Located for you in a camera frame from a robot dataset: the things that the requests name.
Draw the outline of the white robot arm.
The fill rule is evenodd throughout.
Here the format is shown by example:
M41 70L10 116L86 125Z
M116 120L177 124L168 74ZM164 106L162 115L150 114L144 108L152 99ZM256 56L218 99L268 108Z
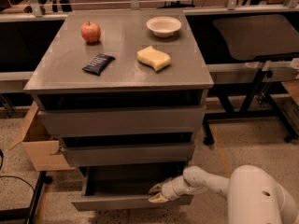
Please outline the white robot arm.
M298 217L291 194L266 171L252 165L236 168L229 177L189 166L182 175L154 185L149 201L166 203L205 189L227 200L229 224L294 224Z

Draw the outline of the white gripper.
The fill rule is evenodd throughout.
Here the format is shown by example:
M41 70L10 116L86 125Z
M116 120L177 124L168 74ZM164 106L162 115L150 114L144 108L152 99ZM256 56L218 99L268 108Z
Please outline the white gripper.
M149 201L151 203L166 203L174 201L183 195L196 195L205 191L207 191L207 187L204 185L193 187L180 175L175 178L168 178L162 184L158 183L150 188L149 194L155 195L150 197Z

